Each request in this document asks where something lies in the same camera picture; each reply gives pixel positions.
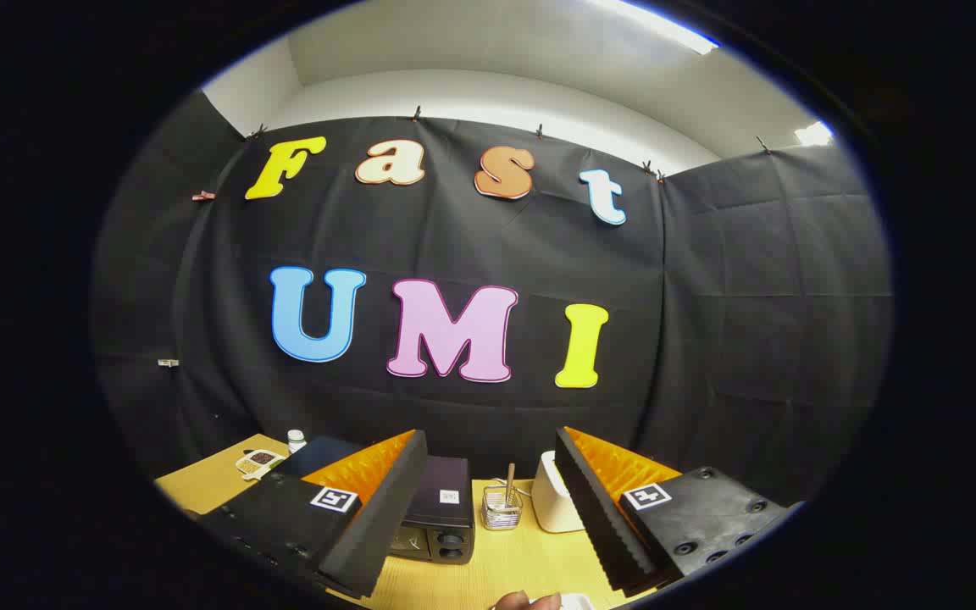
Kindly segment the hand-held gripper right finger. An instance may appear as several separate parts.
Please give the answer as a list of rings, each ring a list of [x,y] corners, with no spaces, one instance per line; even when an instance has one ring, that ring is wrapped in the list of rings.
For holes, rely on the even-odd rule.
[[[680,472],[569,426],[555,467],[609,585],[627,596],[708,571],[793,513],[719,469]]]

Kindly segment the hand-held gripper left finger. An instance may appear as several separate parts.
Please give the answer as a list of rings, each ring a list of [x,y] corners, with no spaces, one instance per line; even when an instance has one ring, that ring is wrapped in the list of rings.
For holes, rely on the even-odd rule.
[[[421,430],[365,447],[314,437],[197,522],[284,580],[368,597],[426,460]]]

